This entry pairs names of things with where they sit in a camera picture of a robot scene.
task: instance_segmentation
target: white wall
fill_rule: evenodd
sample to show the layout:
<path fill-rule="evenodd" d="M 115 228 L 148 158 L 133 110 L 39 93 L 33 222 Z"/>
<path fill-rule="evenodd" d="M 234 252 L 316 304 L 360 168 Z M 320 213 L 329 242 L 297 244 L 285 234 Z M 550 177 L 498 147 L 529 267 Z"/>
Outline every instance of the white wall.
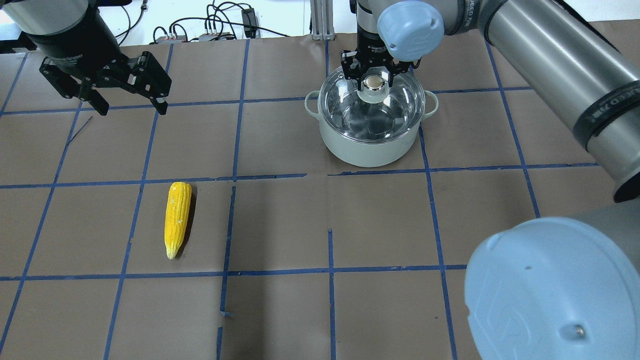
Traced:
<path fill-rule="evenodd" d="M 142 0 L 134 0 L 127 6 L 131 21 L 140 14 Z M 262 27 L 273 29 L 288 35 L 307 34 L 310 20 L 309 0 L 244 0 L 251 4 L 259 17 Z M 621 20 L 640 19 L 640 0 L 567 0 L 586 20 Z M 153 41 L 152 32 L 156 26 L 168 27 L 171 22 L 181 17 L 205 17 L 205 8 L 209 0 L 149 0 L 140 25 L 131 31 L 124 45 L 148 44 Z M 101 8 L 100 13 L 114 34 L 127 29 L 127 17 L 119 8 Z M 225 12 L 232 22 L 242 22 L 239 10 Z M 355 32 L 355 16 L 349 11 L 348 0 L 333 0 L 334 28 L 337 33 Z M 0 10 L 0 24 L 11 20 Z M 189 38 L 197 37 L 204 32 L 204 24 L 200 20 L 181 22 L 186 28 Z M 238 37 L 241 27 L 236 27 Z M 262 32 L 263 37 L 277 35 Z"/>

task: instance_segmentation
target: yellow corn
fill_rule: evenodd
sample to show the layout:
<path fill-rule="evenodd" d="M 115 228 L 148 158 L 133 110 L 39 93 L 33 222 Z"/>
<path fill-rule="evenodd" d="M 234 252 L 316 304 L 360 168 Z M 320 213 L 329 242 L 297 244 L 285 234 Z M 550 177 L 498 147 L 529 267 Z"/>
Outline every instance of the yellow corn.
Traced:
<path fill-rule="evenodd" d="M 190 204 L 191 185 L 182 182 L 171 184 L 164 218 L 164 245 L 166 246 L 166 257 L 169 259 L 175 258 L 178 249 L 182 246 L 182 241 L 184 241 Z"/>

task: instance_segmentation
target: glass lid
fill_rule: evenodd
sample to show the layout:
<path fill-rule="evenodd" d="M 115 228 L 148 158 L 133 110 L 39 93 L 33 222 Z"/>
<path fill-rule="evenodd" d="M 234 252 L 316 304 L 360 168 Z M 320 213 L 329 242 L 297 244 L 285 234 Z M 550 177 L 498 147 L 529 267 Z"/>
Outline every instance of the glass lid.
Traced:
<path fill-rule="evenodd" d="M 411 74 L 394 77 L 375 67 L 363 77 L 347 80 L 342 68 L 331 73 L 320 89 L 319 108 L 325 121 L 346 138 L 365 143 L 395 140 L 420 125 L 424 113 L 424 90 Z"/>

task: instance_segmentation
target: pot handle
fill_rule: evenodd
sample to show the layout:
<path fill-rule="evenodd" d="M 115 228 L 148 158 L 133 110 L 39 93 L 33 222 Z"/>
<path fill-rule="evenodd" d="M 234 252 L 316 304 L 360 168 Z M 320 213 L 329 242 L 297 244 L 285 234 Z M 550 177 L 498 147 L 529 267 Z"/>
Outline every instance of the pot handle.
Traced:
<path fill-rule="evenodd" d="M 305 110 L 307 111 L 307 113 L 313 117 L 316 118 L 316 120 L 320 121 L 322 120 L 322 115 L 320 115 L 319 113 L 314 113 L 313 111 L 311 111 L 309 109 L 309 105 L 307 104 L 309 102 L 309 98 L 312 96 L 318 96 L 320 95 L 320 90 L 315 90 L 310 92 L 309 94 L 307 94 L 307 96 L 305 97 Z"/>
<path fill-rule="evenodd" d="M 424 95 L 430 97 L 433 99 L 433 101 L 435 102 L 436 106 L 435 108 L 433 108 L 433 110 L 429 111 L 428 113 L 422 114 L 422 119 L 420 121 L 423 121 L 424 119 L 432 116 L 433 114 L 436 113 L 436 111 L 438 111 L 438 108 L 440 107 L 440 101 L 438 100 L 438 97 L 436 96 L 436 94 L 434 94 L 433 92 L 430 92 L 428 90 L 424 91 Z"/>

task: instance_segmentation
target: pot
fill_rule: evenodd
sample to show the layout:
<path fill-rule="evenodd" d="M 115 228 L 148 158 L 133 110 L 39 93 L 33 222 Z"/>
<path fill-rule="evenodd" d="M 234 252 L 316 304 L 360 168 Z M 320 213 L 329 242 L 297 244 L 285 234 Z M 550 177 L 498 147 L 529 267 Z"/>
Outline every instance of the pot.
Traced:
<path fill-rule="evenodd" d="M 305 109 L 318 120 L 324 144 L 342 161 L 380 167 L 398 160 L 413 145 L 420 123 L 438 110 L 438 97 L 413 75 L 394 76 L 393 86 L 388 78 L 386 68 L 372 68 L 358 90 L 356 80 L 345 79 L 340 67 L 306 96 Z M 308 107 L 314 96 L 317 113 Z M 425 113 L 427 97 L 435 107 Z"/>

